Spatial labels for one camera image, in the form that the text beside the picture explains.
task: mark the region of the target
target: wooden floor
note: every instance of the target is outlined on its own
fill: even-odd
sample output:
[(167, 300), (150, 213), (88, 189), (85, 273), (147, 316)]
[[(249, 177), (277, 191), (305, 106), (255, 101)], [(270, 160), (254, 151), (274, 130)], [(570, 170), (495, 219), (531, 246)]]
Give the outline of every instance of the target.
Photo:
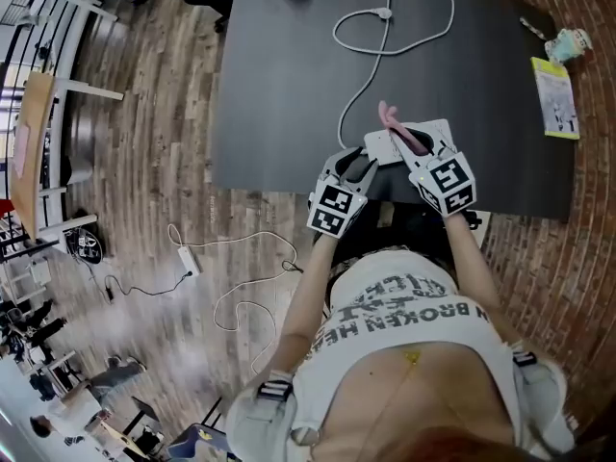
[[(196, 248), (202, 275), (160, 296), (124, 297), (113, 285), (112, 305), (96, 286), (113, 274), (126, 288), (172, 288), (184, 268), (167, 237), (171, 222), (193, 243), (275, 231), (303, 258), (311, 235), (305, 198), (223, 191), (210, 183), (209, 132), (223, 49), (213, 31), (218, 15), (180, 0), (152, 0), (136, 10), (119, 2), (115, 11), (117, 23), (98, 19), (89, 28), (75, 78), (124, 92), (124, 100), (74, 96), (67, 146), (94, 166), (91, 180), (69, 189), (67, 212), (98, 215), (108, 258), (94, 268), (96, 284), (84, 265), (49, 253), (56, 312), (68, 319), (51, 344), (75, 348), (90, 375), (104, 369), (110, 354), (137, 355), (148, 372), (111, 398), (117, 424), (137, 413), (128, 398), (136, 395), (155, 407), (170, 441), (199, 422), (218, 396), (228, 401), (237, 393), (273, 335), (268, 316), (255, 309), (240, 309), (238, 333), (215, 328), (217, 298), (242, 281), (277, 274), (292, 251), (269, 236)], [(275, 310), (281, 324), (297, 279), (294, 272), (236, 291), (220, 306), (218, 321), (232, 327), (234, 303), (249, 299)]]

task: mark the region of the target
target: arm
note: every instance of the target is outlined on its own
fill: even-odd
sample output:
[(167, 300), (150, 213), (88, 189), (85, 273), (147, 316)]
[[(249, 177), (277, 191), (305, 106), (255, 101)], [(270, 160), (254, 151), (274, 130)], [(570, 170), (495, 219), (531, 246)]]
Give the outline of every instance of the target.
[(492, 272), (488, 269), (464, 216), (454, 214), (446, 218), (445, 227), (447, 228), (451, 253), (453, 253), (460, 294), (474, 299), (481, 305), (490, 316), (494, 328), (503, 341), (510, 345), (523, 341), (526, 350), (551, 359), (547, 353), (520, 335), (502, 312), (501, 299)]
[(338, 240), (325, 234), (315, 243), (289, 306), (278, 348), (251, 385), (265, 381), (271, 370), (291, 372), (310, 350), (321, 326), (327, 280), (337, 245)]
[(501, 300), (469, 224), (461, 214), (445, 219), (460, 294), (474, 299), (486, 311), (498, 310)]

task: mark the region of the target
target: yellow book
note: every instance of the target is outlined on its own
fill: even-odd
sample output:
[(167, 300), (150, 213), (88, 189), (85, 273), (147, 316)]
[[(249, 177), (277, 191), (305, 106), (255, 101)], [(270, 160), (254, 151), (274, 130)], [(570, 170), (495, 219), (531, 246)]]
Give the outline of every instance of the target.
[(579, 139), (579, 123), (571, 80), (564, 66), (540, 58), (531, 58), (541, 101), (546, 135)]

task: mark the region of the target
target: power cord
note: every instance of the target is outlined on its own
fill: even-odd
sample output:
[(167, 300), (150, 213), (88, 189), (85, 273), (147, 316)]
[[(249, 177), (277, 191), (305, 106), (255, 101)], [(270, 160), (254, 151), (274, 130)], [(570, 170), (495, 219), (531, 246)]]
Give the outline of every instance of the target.
[(119, 283), (119, 281), (117, 280), (117, 277), (115, 277), (112, 274), (107, 274), (105, 275), (105, 277), (103, 278), (103, 281), (105, 282), (105, 289), (103, 290), (100, 285), (98, 284), (98, 281), (96, 280), (96, 276), (94, 275), (94, 270), (92, 270), (91, 265), (86, 262), (83, 258), (81, 258), (79, 255), (77, 254), (73, 254), (73, 258), (75, 259), (75, 261), (81, 265), (84, 264), (87, 268), (88, 271), (90, 272), (90, 281), (94, 281), (94, 285), (96, 286), (96, 289), (98, 290), (98, 292), (103, 296), (103, 298), (105, 299), (105, 301), (107, 302), (107, 304), (112, 304), (112, 301), (114, 300), (114, 294), (112, 293), (112, 288), (109, 286), (109, 284), (107, 283), (108, 279), (112, 279), (116, 282), (117, 286), (119, 287), (120, 292), (125, 295), (128, 296), (129, 294), (131, 294), (133, 291), (139, 291), (140, 293), (143, 293), (144, 295), (148, 295), (148, 296), (158, 296), (158, 295), (166, 295), (167, 293), (171, 293), (173, 291), (175, 291), (177, 289), (177, 287), (182, 284), (182, 282), (184, 281), (184, 279), (186, 279), (187, 277), (190, 277), (191, 275), (193, 275), (192, 272), (188, 271), (186, 272), (181, 278), (180, 280), (175, 284), (175, 286), (173, 286), (171, 289), (167, 289), (165, 291), (157, 291), (157, 292), (149, 292), (146, 291), (138, 286), (131, 286), (128, 291), (124, 291), (124, 289), (122, 288), (122, 285)]
[[(171, 230), (173, 230), (175, 232), (175, 234), (177, 235), (177, 238), (173, 238), (171, 236)], [(250, 285), (259, 284), (259, 283), (262, 283), (262, 282), (273, 281), (273, 283), (274, 283), (274, 310), (275, 310), (275, 308), (277, 307), (277, 288), (276, 288), (276, 282), (275, 281), (277, 279), (279, 279), (280, 277), (282, 277), (283, 275), (285, 275), (287, 272), (291, 272), (291, 271), (295, 271), (295, 270), (303, 271), (298, 266), (295, 265), (295, 262), (297, 261), (297, 249), (295, 248), (295, 246), (291, 242), (289, 242), (288, 240), (286, 240), (282, 236), (277, 235), (276, 233), (272, 233), (271, 231), (257, 231), (256, 233), (253, 233), (253, 234), (248, 235), (248, 236), (244, 236), (242, 238), (237, 238), (235, 240), (220, 240), (220, 241), (217, 241), (217, 242), (208, 242), (208, 243), (204, 243), (204, 244), (183, 243), (182, 242), (182, 236), (180, 235), (180, 232), (178, 231), (178, 229), (175, 226), (175, 224), (169, 224), (167, 226), (167, 234), (169, 236), (169, 240), (173, 244), (175, 244), (176, 246), (189, 246), (189, 247), (192, 247), (192, 248), (205, 248), (207, 246), (212, 246), (212, 245), (215, 245), (215, 244), (233, 244), (233, 243), (245, 242), (246, 240), (250, 240), (251, 238), (255, 238), (257, 236), (268, 235), (268, 236), (273, 236), (274, 238), (280, 240), (281, 242), (286, 244), (293, 251), (293, 254), (294, 254), (293, 259), (292, 260), (284, 260), (282, 262), (282, 271), (281, 272), (277, 273), (276, 275), (274, 275), (272, 277), (262, 277), (260, 279), (252, 279), (252, 280), (244, 281), (244, 282), (241, 282), (240, 284), (237, 284), (236, 286), (231, 288), (229, 291), (227, 291), (224, 295), (219, 297), (217, 299), (216, 305), (214, 307), (214, 314), (212, 316), (214, 325), (217, 328), (219, 328), (220, 330), (224, 330), (225, 332), (237, 332), (240, 329), (239, 308), (240, 308), (241, 305), (254, 306), (256, 308), (259, 308), (259, 309), (265, 311), (268, 314), (269, 319), (271, 320), (271, 325), (273, 327), (273, 336), (272, 336), (271, 340), (268, 342), (268, 345), (265, 346), (264, 349), (261, 352), (259, 352), (259, 354), (257, 354), (257, 356), (250, 363), (250, 368), (256, 374), (257, 371), (254, 369), (254, 364), (265, 353), (265, 351), (268, 350), (268, 348), (274, 343), (274, 341), (276, 340), (276, 337), (278, 336), (278, 329), (276, 327), (276, 320), (275, 320), (275, 318), (273, 316), (273, 313), (267, 307), (263, 306), (262, 304), (255, 303), (254, 301), (245, 301), (245, 300), (244, 301), (239, 301), (235, 305), (235, 325), (233, 325), (231, 327), (226, 327), (226, 326), (218, 323), (218, 320), (217, 320), (218, 307), (220, 306), (220, 304), (222, 303), (222, 301), (226, 297), (228, 297), (234, 291), (238, 290), (239, 288), (241, 288), (243, 286), (250, 286)]]
[[(341, 113), (340, 118), (338, 119), (338, 129), (337, 129), (338, 143), (343, 149), (347, 148), (345, 146), (345, 143), (343, 142), (343, 122), (345, 121), (345, 116), (347, 115), (347, 112), (350, 109), (350, 107), (353, 105), (353, 103), (359, 98), (359, 96), (361, 96), (366, 91), (366, 89), (372, 83), (372, 80), (376, 76), (376, 71), (378, 70), (378, 66), (381, 63), (381, 58), (384, 56), (393, 57), (395, 55), (401, 55), (402, 53), (406, 53), (407, 51), (413, 48), (416, 48), (417, 46), (421, 44), (424, 44), (426, 42), (432, 41), (433, 39), (437, 39), (437, 38), (440, 38), (441, 36), (444, 36), (445, 34), (449, 32), (449, 29), (451, 28), (451, 24), (453, 23), (453, 18), (455, 16), (455, 0), (451, 0), (451, 14), (449, 15), (449, 22), (447, 24), (447, 27), (443, 31), (441, 31), (440, 33), (436, 33), (435, 35), (428, 36), (427, 38), (420, 39), (419, 41), (416, 41), (412, 44), (409, 44), (408, 46), (400, 48), (399, 50), (385, 51), (385, 44), (387, 43), (387, 37), (389, 36), (389, 28), (390, 28), (390, 23), (391, 23), (390, 19), (392, 17), (391, 6), (392, 6), (392, 0), (387, 0), (386, 7), (381, 7), (379, 9), (366, 9), (363, 11), (349, 13), (345, 15), (344, 17), (342, 17), (338, 22), (336, 22), (336, 25), (334, 26), (334, 29), (332, 31), (332, 36), (334, 37), (336, 42), (340, 44), (341, 46), (343, 46), (344, 48), (346, 48), (347, 50), (356, 51), (357, 53), (364, 53), (366, 55), (376, 56), (376, 60), (374, 61), (374, 66), (372, 67), (372, 72), (370, 74), (370, 77), (366, 81), (366, 84), (364, 84), (362, 88), (359, 91), (357, 91), (355, 95), (353, 95), (353, 97), (350, 98), (348, 103), (346, 103), (346, 106), (343, 109), (343, 112)], [(381, 45), (377, 50), (371, 50), (371, 49), (359, 48), (357, 46), (351, 46), (350, 44), (346, 44), (340, 41), (337, 36), (338, 28), (343, 22), (345, 22), (347, 19), (351, 17), (354, 17), (356, 15), (362, 15), (365, 13), (372, 13), (374, 15), (378, 15), (381, 19), (385, 21), (385, 30), (383, 31), (383, 39), (381, 40)]]
[(171, 293), (173, 291), (175, 291), (177, 289), (177, 287), (182, 284), (182, 282), (184, 282), (184, 279), (186, 279), (187, 277), (190, 277), (191, 275), (193, 275), (193, 273), (191, 271), (186, 272), (182, 278), (177, 281), (177, 283), (175, 284), (175, 286), (173, 286), (171, 289), (167, 289), (166, 291), (157, 291), (157, 292), (149, 292), (149, 291), (145, 291), (142, 288), (138, 287), (138, 286), (131, 286), (128, 291), (124, 291), (122, 289), (122, 285), (119, 283), (119, 281), (117, 280), (117, 277), (115, 277), (114, 275), (105, 275), (105, 291), (107, 292), (107, 294), (109, 294), (111, 292), (111, 288), (109, 287), (109, 285), (107, 284), (107, 279), (112, 279), (116, 282), (117, 286), (119, 287), (119, 291), (125, 295), (128, 296), (129, 294), (131, 294), (133, 291), (139, 291), (140, 293), (143, 293), (144, 295), (148, 295), (148, 296), (158, 296), (158, 295), (166, 295), (167, 293)]

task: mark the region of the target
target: brick wall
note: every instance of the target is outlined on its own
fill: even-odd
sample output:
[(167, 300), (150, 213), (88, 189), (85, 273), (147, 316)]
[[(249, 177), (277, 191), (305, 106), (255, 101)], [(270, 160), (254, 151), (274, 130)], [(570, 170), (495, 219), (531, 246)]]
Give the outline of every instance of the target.
[(571, 216), (494, 216), (483, 249), (507, 315), (564, 365), (583, 427), (616, 393), (616, 0), (526, 1), (593, 41), (570, 67), (581, 130)]

